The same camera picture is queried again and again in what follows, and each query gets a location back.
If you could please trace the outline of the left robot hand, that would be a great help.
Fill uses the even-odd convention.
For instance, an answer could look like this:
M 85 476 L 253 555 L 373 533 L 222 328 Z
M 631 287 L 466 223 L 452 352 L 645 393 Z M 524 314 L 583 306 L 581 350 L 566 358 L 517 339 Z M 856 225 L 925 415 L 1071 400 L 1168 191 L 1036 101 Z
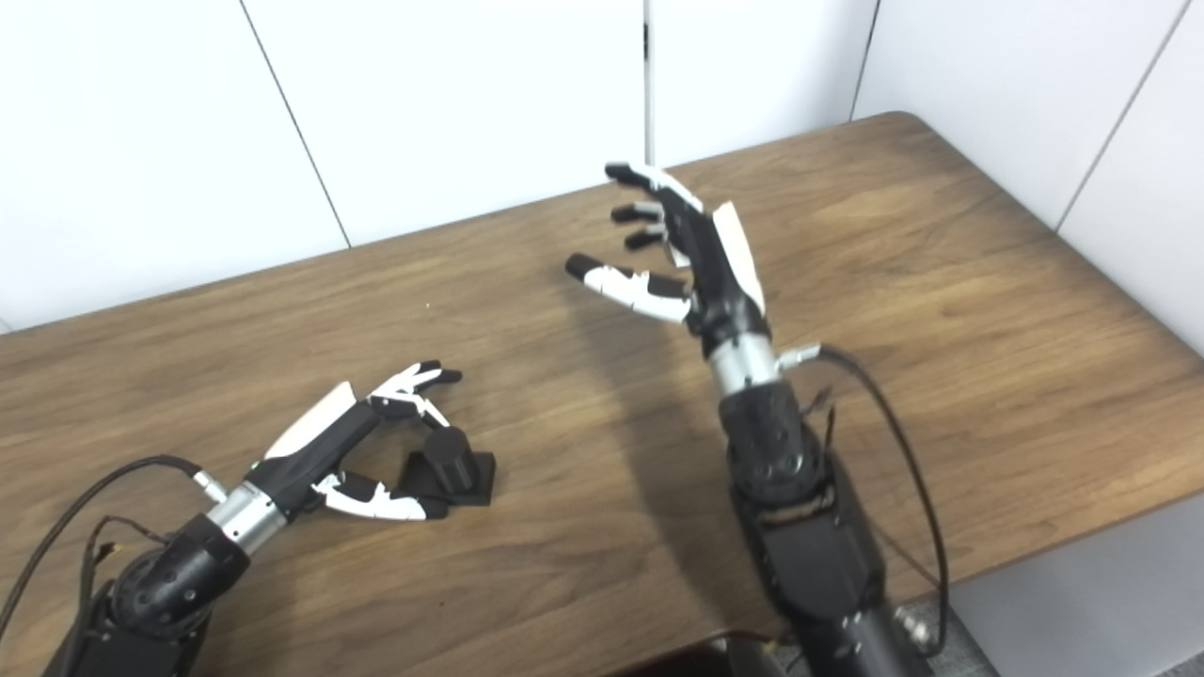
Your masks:
M 433 430 L 449 428 L 424 390 L 460 381 L 464 372 L 426 360 L 391 373 L 364 398 L 342 382 L 281 434 L 246 479 L 288 520 L 317 507 L 372 520 L 444 519 L 449 510 L 439 498 L 408 496 L 380 479 L 346 471 L 342 464 L 383 420 L 415 419 Z

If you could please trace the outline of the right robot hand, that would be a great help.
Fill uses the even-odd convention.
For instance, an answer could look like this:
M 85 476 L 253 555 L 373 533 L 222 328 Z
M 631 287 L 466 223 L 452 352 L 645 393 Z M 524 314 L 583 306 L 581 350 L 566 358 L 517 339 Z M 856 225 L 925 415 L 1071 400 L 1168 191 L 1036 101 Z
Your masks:
M 650 198 L 610 211 L 610 220 L 616 224 L 645 222 L 641 231 L 628 234 L 626 248 L 663 245 L 675 267 L 687 267 L 692 278 L 635 271 L 582 253 L 572 254 L 563 270 L 594 294 L 628 311 L 687 326 L 706 358 L 743 335 L 769 338 L 765 292 L 746 237 L 734 218 L 734 206 L 707 210 L 662 167 L 610 161 L 604 172 L 608 179 L 638 188 Z

